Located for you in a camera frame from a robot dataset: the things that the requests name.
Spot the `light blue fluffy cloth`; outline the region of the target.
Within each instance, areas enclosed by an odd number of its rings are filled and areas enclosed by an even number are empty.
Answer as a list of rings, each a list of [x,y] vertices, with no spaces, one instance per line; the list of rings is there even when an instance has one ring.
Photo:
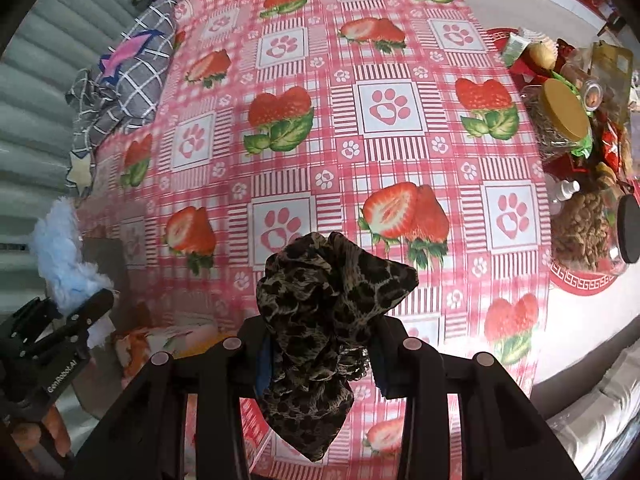
[[[102,289],[114,292],[114,283],[85,262],[74,202],[57,198],[47,215],[38,219],[29,250],[36,257],[38,274],[47,285],[48,295],[58,312],[71,316]]]

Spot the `leopard print scarf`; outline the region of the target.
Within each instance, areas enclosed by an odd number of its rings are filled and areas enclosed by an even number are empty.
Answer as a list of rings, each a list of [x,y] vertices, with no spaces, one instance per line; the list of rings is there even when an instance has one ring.
[[[269,333],[262,416],[307,460],[321,460],[367,374],[371,324],[419,284],[413,266],[366,252],[339,232],[311,232],[271,255],[256,288]]]

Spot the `orange white printed box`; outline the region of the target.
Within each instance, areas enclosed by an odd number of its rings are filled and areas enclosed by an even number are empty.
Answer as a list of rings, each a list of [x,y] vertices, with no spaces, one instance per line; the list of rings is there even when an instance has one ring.
[[[114,344],[122,366],[122,383],[127,385],[157,352],[166,352],[175,359],[198,356],[223,339],[224,334],[216,324],[132,330],[116,338]]]

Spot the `jar of nuts black lid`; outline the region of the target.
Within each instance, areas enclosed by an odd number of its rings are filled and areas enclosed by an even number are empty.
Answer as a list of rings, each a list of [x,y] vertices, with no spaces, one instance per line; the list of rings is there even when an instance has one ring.
[[[617,276],[639,262],[639,204],[617,188],[578,192],[551,219],[552,256],[572,272]]]

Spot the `grey plaid star blanket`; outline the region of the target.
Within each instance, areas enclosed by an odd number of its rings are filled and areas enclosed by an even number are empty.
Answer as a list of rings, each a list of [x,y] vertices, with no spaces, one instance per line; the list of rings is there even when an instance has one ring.
[[[175,52],[177,3],[152,2],[95,66],[78,72],[66,92],[74,118],[65,182],[76,196],[90,193],[96,150],[111,133],[130,133],[155,119]]]

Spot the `small clear spray bottle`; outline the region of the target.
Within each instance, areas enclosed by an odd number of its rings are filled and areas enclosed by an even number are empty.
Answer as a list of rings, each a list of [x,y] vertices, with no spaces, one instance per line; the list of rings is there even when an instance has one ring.
[[[550,216],[554,217],[561,212],[564,204],[580,190],[580,185],[575,180],[559,180],[552,174],[544,176],[548,195]]]

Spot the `pink strawberry paw tablecloth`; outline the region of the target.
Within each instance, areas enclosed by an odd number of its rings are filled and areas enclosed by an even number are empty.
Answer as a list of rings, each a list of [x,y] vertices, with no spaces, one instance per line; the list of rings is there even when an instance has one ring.
[[[272,254],[340,232],[414,266],[394,310],[441,352],[491,352],[523,390],[546,324],[535,135],[463,0],[182,0],[152,125],[113,133],[79,209],[122,243],[156,325],[256,313]]]

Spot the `jar with yellow lid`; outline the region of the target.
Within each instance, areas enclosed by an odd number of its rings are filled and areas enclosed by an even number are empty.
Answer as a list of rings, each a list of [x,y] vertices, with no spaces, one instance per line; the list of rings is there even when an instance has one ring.
[[[529,84],[521,92],[542,162],[590,147],[590,120],[578,96],[559,79]]]

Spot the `red round tray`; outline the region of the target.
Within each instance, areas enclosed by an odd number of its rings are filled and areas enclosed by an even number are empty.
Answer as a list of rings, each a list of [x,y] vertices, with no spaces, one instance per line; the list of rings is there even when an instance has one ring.
[[[520,34],[514,28],[491,28],[488,35],[494,42],[500,53],[506,48],[509,36]],[[573,49],[564,40],[559,39],[559,61],[556,67],[564,67],[567,59],[577,50]],[[533,61],[529,61],[528,54],[521,54],[517,61],[509,68],[512,79],[518,89],[525,89],[525,83],[531,84],[538,79],[543,80],[541,68],[535,67]],[[632,168],[630,150],[630,131],[625,127],[612,122],[600,108],[596,111],[596,137],[592,144],[589,157],[564,154],[551,162],[544,162],[544,171],[552,174],[558,180],[577,180],[584,184],[597,184],[600,188],[612,188],[618,195],[634,196],[633,200],[627,200],[631,205],[635,204],[639,209],[639,170]],[[566,292],[577,296],[593,296],[611,286],[616,278],[625,272],[626,268],[620,268],[620,273],[610,268],[592,272],[585,268],[573,269],[564,263],[554,262],[551,265],[551,281]]]

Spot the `green white tube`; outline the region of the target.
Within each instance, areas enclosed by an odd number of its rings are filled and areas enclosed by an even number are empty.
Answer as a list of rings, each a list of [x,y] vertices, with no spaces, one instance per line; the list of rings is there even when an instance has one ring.
[[[501,52],[501,57],[506,67],[512,67],[525,52],[528,45],[529,40],[518,34],[514,34],[514,32],[510,32]]]

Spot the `green corduroy sofa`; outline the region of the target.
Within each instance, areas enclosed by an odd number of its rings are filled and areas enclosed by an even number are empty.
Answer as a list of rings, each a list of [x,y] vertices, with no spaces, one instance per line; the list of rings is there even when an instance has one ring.
[[[44,291],[27,245],[65,193],[78,70],[134,18],[129,0],[1,0],[1,311]]]

